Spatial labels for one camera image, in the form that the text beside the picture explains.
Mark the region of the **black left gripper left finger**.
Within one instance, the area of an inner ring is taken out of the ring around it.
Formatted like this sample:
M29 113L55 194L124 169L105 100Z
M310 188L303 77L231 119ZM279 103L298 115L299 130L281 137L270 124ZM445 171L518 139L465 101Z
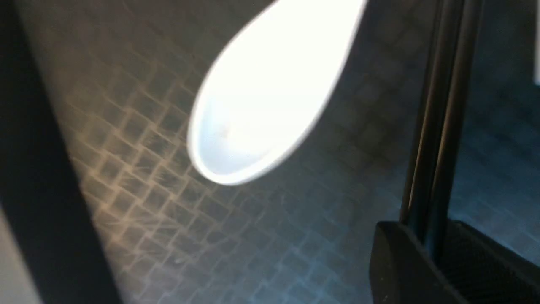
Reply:
M466 304L404 225L380 221L370 258L375 304Z

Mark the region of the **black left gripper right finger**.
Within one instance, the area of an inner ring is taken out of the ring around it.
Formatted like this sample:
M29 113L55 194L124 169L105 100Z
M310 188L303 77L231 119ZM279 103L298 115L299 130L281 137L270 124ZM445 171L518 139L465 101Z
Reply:
M539 267L462 221L448 222L440 269L469 304L539 302Z

